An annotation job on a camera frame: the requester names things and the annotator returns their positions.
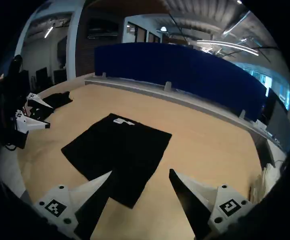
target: blue partition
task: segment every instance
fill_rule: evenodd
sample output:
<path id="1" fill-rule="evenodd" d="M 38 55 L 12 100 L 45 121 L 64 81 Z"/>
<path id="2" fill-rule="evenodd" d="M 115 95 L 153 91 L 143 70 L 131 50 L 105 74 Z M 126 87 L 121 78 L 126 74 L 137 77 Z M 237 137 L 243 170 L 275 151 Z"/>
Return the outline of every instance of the blue partition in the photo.
<path id="1" fill-rule="evenodd" d="M 95 49 L 95 74 L 130 78 L 193 93 L 256 121 L 266 88 L 236 65 L 180 45 L 124 43 Z"/>

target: qr-like marker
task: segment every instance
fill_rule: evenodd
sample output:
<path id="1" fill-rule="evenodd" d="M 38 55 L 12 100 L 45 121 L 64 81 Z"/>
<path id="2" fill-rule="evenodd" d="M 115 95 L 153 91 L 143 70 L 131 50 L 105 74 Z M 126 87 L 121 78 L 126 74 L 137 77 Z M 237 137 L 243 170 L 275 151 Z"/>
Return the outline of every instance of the qr-like marker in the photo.
<path id="1" fill-rule="evenodd" d="M 229 217 L 233 213 L 237 212 L 241 208 L 241 206 L 238 205 L 238 203 L 235 202 L 234 199 L 231 199 L 230 201 L 227 201 L 220 205 L 220 208 L 226 214 L 226 216 Z"/>
<path id="2" fill-rule="evenodd" d="M 51 200 L 45 207 L 47 211 L 53 214 L 56 217 L 59 217 L 62 212 L 67 208 L 65 205 L 61 204 L 60 202 L 56 201 L 55 199 Z"/>

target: light wood surface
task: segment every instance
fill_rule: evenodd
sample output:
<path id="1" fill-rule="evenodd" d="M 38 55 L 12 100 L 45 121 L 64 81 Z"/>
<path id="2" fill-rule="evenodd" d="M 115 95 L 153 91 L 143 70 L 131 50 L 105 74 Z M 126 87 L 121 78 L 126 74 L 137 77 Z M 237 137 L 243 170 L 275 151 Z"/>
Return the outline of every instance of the light wood surface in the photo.
<path id="1" fill-rule="evenodd" d="M 74 188 L 87 182 L 60 149 L 110 113 L 172 134 L 135 207 L 131 210 L 109 199 L 92 239 L 192 240 L 193 231 L 168 178 L 170 168 L 214 187 L 226 183 L 245 197 L 261 173 L 250 134 L 205 113 L 99 85 L 72 90 L 70 98 L 72 103 L 46 120 L 50 129 L 31 132 L 25 149 L 18 151 L 33 202 L 57 184 Z"/>

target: black cloth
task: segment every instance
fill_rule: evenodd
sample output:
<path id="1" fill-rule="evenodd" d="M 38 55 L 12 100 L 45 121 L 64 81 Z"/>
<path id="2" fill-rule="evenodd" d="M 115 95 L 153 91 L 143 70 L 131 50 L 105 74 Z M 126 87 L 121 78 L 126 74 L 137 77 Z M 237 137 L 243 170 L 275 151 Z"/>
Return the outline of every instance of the black cloth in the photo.
<path id="1" fill-rule="evenodd" d="M 43 101 L 47 103 L 49 106 L 53 107 L 53 109 L 51 109 L 50 107 L 46 107 L 44 105 L 38 104 L 35 101 L 28 101 L 28 106 L 32 107 L 32 109 L 30 110 L 31 118 L 38 121 L 44 121 L 54 112 L 56 108 L 60 108 L 72 102 L 73 100 L 69 98 L 69 92 L 64 92 L 64 93 L 52 94 L 44 98 Z"/>
<path id="2" fill-rule="evenodd" d="M 115 123 L 117 118 L 135 125 Z M 163 157 L 171 136 L 109 114 L 63 147 L 62 152 L 88 180 L 114 170 L 117 178 L 110 197 L 133 208 Z"/>

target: led light strip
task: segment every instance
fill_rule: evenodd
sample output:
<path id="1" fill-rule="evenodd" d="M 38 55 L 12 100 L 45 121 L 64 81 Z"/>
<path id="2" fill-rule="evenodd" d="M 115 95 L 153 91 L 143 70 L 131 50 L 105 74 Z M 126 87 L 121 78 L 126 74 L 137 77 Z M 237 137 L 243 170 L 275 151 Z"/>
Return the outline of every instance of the led light strip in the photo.
<path id="1" fill-rule="evenodd" d="M 247 47 L 243 47 L 241 45 L 237 45 L 237 44 L 231 44 L 228 42 L 218 42 L 218 41 L 197 41 L 197 43 L 201 43 L 201 44 L 211 44 L 211 45 L 219 45 L 219 46 L 225 46 L 225 47 L 230 47 L 230 48 L 236 48 L 245 52 L 249 52 L 251 54 L 254 54 L 256 56 L 258 56 L 257 51 L 251 48 L 247 48 Z"/>
<path id="2" fill-rule="evenodd" d="M 53 29 L 54 27 L 51 27 L 48 32 L 46 33 L 45 37 L 44 38 L 47 38 L 48 34 L 51 32 L 51 30 Z"/>
<path id="3" fill-rule="evenodd" d="M 197 42 L 217 42 L 217 43 L 224 43 L 224 44 L 229 44 L 229 45 L 233 45 L 233 46 L 238 46 L 238 47 L 241 47 L 241 48 L 245 48 L 247 50 L 250 50 L 250 51 L 253 51 L 253 52 L 257 52 L 256 50 L 254 49 L 251 49 L 251 48 L 248 48 L 248 47 L 245 47 L 245 46 L 242 46 L 242 45 L 238 45 L 238 44 L 235 44 L 235 43 L 231 43 L 231 42 L 221 42 L 221 41 L 210 41 L 210 40 L 198 40 Z"/>

